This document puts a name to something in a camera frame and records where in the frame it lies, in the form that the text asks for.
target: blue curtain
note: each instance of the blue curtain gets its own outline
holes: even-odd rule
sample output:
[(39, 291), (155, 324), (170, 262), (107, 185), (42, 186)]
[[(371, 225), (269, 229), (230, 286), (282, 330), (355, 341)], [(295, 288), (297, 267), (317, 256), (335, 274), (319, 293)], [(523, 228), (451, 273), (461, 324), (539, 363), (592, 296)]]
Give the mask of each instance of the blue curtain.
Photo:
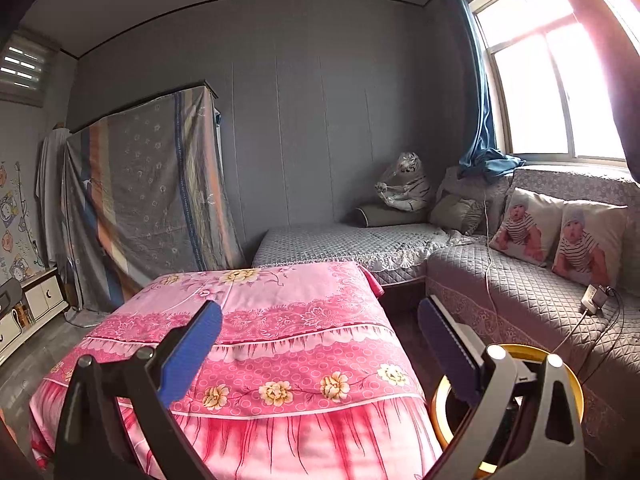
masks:
[(474, 17), (466, 0), (450, 0), (459, 17), (458, 43), (463, 55), (470, 56), (472, 67), (465, 73), (466, 121), (465, 135), (468, 150), (460, 158), (459, 176), (482, 175), (488, 182), (510, 173), (522, 166), (524, 161), (517, 156), (506, 155), (495, 143), (494, 116), (489, 99), (489, 85), (482, 61), (482, 47)]

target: pink tablecloth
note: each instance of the pink tablecloth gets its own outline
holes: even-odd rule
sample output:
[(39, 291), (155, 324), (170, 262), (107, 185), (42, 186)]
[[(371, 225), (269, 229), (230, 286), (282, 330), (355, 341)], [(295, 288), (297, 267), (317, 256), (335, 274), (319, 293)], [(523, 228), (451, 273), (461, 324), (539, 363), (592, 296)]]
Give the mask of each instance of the pink tablecloth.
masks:
[[(52, 455), (79, 356), (108, 362), (154, 346), (211, 299), (222, 332), (171, 411), (218, 480), (422, 478), (441, 451), (381, 294), (352, 262), (160, 277), (45, 377), (30, 403), (36, 458)], [(163, 478), (120, 406), (141, 463)]]

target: white cable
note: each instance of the white cable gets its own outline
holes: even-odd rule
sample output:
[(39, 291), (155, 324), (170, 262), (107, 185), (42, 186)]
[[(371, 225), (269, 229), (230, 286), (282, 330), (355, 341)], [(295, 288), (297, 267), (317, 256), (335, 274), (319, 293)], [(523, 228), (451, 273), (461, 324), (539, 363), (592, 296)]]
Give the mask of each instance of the white cable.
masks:
[(484, 272), (484, 284), (486, 285), (486, 293), (489, 296), (489, 300), (491, 301), (491, 305), (494, 308), (495, 314), (495, 322), (498, 325), (498, 334), (500, 335), (501, 342), (507, 343), (504, 340), (504, 336), (502, 335), (502, 327), (500, 326), (500, 316), (498, 316), (498, 308), (495, 306), (494, 298), (491, 295), (491, 291), (489, 290), (489, 271), (491, 266), (494, 264), (494, 258), (491, 255), (491, 249), (489, 248), (489, 215), (486, 212), (486, 190), (482, 190), (482, 205), (484, 206), (484, 224), (486, 225), (486, 252), (489, 255), (489, 265), (486, 266), (486, 271)]
[(560, 347), (561, 347), (561, 346), (566, 342), (566, 340), (567, 340), (567, 339), (569, 339), (569, 338), (572, 336), (572, 334), (573, 334), (573, 333), (576, 331), (576, 329), (580, 326), (580, 323), (582, 323), (582, 320), (584, 320), (584, 317), (587, 315), (587, 312), (588, 312), (588, 310), (585, 308), (585, 309), (584, 309), (584, 312), (582, 313), (582, 317), (580, 318), (580, 321), (578, 321), (578, 323), (576, 324), (576, 326), (574, 326), (574, 327), (571, 329), (571, 332), (569, 332), (569, 333), (567, 334), (567, 336), (566, 336), (564, 339), (562, 339), (562, 342), (561, 342), (558, 346), (556, 346), (556, 347), (553, 349), (553, 351), (551, 352), (552, 354), (555, 354), (555, 353), (558, 351), (558, 349), (559, 349), (559, 348), (560, 348)]

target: floor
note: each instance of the floor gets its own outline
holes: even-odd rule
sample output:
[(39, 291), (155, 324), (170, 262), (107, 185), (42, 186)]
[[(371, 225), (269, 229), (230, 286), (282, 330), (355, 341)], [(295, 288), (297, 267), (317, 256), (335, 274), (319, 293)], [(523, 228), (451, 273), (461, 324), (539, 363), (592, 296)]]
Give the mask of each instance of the floor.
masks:
[[(437, 362), (417, 325), (417, 305), (424, 297), (424, 285), (388, 288), (380, 298), (398, 334), (420, 384), (429, 399), (442, 376)], [(17, 435), (20, 449), (31, 458), (29, 399), (48, 371), (75, 346), (90, 328), (79, 328), (61, 315), (34, 334), (0, 366), (0, 408), (6, 423)], [(587, 480), (600, 480), (601, 466), (586, 454)]]

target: baby photo pillow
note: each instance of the baby photo pillow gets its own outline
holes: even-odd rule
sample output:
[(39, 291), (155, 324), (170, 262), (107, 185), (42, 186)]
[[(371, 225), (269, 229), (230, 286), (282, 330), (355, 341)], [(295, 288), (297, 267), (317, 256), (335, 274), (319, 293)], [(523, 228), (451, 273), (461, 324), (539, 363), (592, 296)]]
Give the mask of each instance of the baby photo pillow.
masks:
[(615, 286), (626, 227), (626, 206), (566, 202), (553, 272), (583, 285)]
[(564, 200), (517, 187), (489, 247), (542, 266), (560, 230)]

